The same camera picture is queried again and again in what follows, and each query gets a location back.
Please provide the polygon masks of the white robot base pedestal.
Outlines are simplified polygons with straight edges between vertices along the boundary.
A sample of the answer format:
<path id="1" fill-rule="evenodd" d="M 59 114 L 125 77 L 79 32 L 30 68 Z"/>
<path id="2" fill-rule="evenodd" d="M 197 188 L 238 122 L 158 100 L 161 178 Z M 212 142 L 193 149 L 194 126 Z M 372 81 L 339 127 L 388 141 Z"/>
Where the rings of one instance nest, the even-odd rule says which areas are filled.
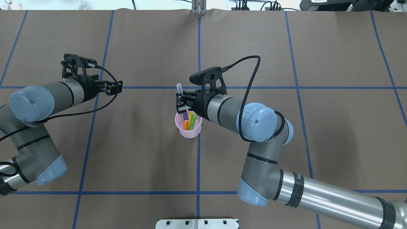
<path id="1" fill-rule="evenodd" d="M 238 219 L 164 219 L 156 229 L 239 229 Z"/>

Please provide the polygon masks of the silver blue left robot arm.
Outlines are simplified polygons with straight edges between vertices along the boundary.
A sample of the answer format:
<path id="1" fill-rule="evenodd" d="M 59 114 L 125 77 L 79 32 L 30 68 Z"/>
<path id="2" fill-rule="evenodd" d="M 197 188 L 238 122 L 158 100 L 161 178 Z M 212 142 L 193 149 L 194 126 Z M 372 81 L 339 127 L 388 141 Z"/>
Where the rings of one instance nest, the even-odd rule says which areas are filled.
<path id="1" fill-rule="evenodd" d="M 67 165 L 45 122 L 56 113 L 84 103 L 100 92 L 117 96 L 122 81 L 99 80 L 98 75 L 69 77 L 15 91 L 1 106 L 2 140 L 10 138 L 18 155 L 1 162 L 1 196 L 31 182 L 49 184 L 67 172 Z"/>

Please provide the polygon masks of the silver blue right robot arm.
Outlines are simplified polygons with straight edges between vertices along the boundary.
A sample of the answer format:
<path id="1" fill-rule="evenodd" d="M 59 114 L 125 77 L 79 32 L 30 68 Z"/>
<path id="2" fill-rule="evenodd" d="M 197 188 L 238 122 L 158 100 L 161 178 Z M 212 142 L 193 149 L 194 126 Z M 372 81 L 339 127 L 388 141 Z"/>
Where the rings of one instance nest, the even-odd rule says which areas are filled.
<path id="1" fill-rule="evenodd" d="M 249 102 L 279 111 L 293 128 L 281 148 L 277 170 L 304 176 L 298 207 L 287 205 L 291 191 L 274 201 L 277 184 L 256 172 L 272 197 L 265 207 L 242 201 L 237 194 L 250 144 L 220 125 L 203 120 L 198 141 L 198 218 L 238 218 L 241 228 L 356 229 L 329 216 L 350 210 L 366 217 L 372 201 L 377 215 L 370 229 L 383 221 L 378 198 L 406 210 L 406 124 L 391 89 L 255 89 Z"/>

